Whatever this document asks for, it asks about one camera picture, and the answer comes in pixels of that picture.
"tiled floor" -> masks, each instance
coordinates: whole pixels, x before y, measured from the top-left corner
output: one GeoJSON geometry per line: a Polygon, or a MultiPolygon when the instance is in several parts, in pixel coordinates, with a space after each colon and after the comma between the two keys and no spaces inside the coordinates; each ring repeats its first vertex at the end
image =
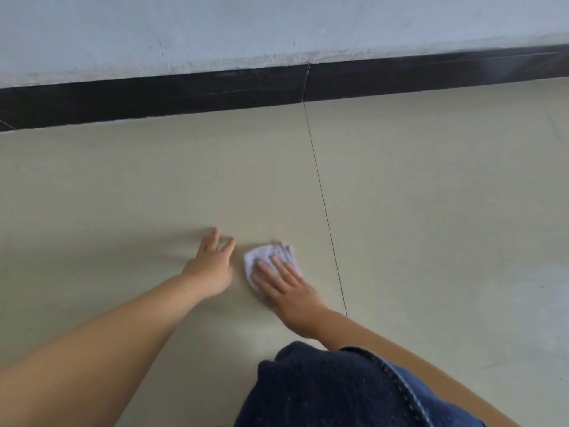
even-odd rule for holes
{"type": "MultiPolygon", "coordinates": [[[[332,307],[523,426],[565,425],[568,120],[555,80],[3,134],[0,364],[179,272],[218,225],[239,252],[293,244],[332,307]]],[[[293,339],[238,272],[119,425],[231,424],[293,339]]]]}

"finger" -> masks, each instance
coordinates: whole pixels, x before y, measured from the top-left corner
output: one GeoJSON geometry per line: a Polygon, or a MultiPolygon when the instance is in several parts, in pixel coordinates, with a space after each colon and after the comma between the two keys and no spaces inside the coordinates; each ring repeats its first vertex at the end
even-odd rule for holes
{"type": "Polygon", "coordinates": [[[285,294],[288,289],[290,289],[290,285],[282,280],[281,276],[276,274],[271,267],[263,261],[257,262],[257,268],[267,277],[268,282],[281,294],[285,294]]]}
{"type": "Polygon", "coordinates": [[[210,237],[208,235],[202,238],[202,242],[200,243],[200,248],[197,250],[198,253],[203,253],[204,251],[207,250],[209,239],[210,237]]]}
{"type": "Polygon", "coordinates": [[[304,280],[304,278],[298,273],[298,271],[296,270],[296,268],[290,264],[285,263],[284,267],[288,270],[289,273],[291,273],[291,275],[295,278],[295,280],[297,282],[299,282],[299,284],[301,286],[310,286],[306,280],[304,280]]]}
{"type": "Polygon", "coordinates": [[[287,282],[289,285],[291,286],[300,286],[301,284],[296,281],[294,275],[292,273],[290,273],[285,266],[283,265],[283,263],[281,262],[281,260],[279,258],[277,258],[276,256],[273,256],[271,258],[271,262],[275,265],[276,270],[279,272],[279,274],[281,275],[281,278],[287,282]]]}
{"type": "Polygon", "coordinates": [[[208,251],[217,251],[219,245],[219,229],[215,228],[210,235],[210,242],[208,243],[208,251]]]}
{"type": "Polygon", "coordinates": [[[265,279],[263,279],[258,273],[254,273],[251,279],[253,283],[255,283],[259,288],[260,293],[266,296],[271,303],[275,303],[277,298],[281,296],[281,293],[265,279]]]}
{"type": "Polygon", "coordinates": [[[233,249],[235,248],[235,238],[230,239],[222,248],[221,251],[226,254],[227,257],[230,257],[233,253],[233,249]]]}

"folded cloth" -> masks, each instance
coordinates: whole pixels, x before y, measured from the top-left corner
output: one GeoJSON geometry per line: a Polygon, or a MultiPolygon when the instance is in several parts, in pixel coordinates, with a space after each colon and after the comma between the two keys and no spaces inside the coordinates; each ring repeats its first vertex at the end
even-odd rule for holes
{"type": "Polygon", "coordinates": [[[248,251],[243,255],[243,262],[245,264],[245,276],[247,277],[247,281],[251,288],[255,291],[255,294],[259,296],[262,301],[267,302],[266,296],[264,296],[257,285],[252,281],[251,276],[255,265],[259,260],[264,261],[267,265],[271,266],[276,273],[275,266],[271,262],[271,258],[276,256],[281,260],[283,263],[287,263],[288,265],[292,265],[293,268],[300,274],[300,270],[298,268],[298,263],[294,257],[293,248],[290,247],[288,244],[284,243],[276,243],[276,244],[267,244],[264,246],[257,247],[252,251],[248,251]]]}

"person's left arm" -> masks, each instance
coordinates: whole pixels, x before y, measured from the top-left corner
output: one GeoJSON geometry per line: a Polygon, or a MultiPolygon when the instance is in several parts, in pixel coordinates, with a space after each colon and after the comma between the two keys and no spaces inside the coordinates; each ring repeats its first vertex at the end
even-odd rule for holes
{"type": "Polygon", "coordinates": [[[231,283],[231,239],[204,237],[183,272],[0,371],[0,425],[112,426],[183,317],[231,283]]]}

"hand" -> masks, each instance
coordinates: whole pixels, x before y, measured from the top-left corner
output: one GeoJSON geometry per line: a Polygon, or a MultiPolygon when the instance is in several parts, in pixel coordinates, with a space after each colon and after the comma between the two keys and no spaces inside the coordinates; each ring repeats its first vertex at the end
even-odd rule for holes
{"type": "Polygon", "coordinates": [[[260,261],[252,275],[253,282],[287,328],[301,337],[314,338],[318,322],[330,309],[292,266],[283,264],[277,257],[271,261],[279,273],[260,261]]]}
{"type": "Polygon", "coordinates": [[[229,258],[235,248],[235,238],[230,239],[221,250],[219,230],[215,228],[210,235],[202,238],[202,243],[194,259],[190,259],[181,272],[193,285],[198,285],[204,298],[221,294],[231,284],[233,268],[229,258]]]}

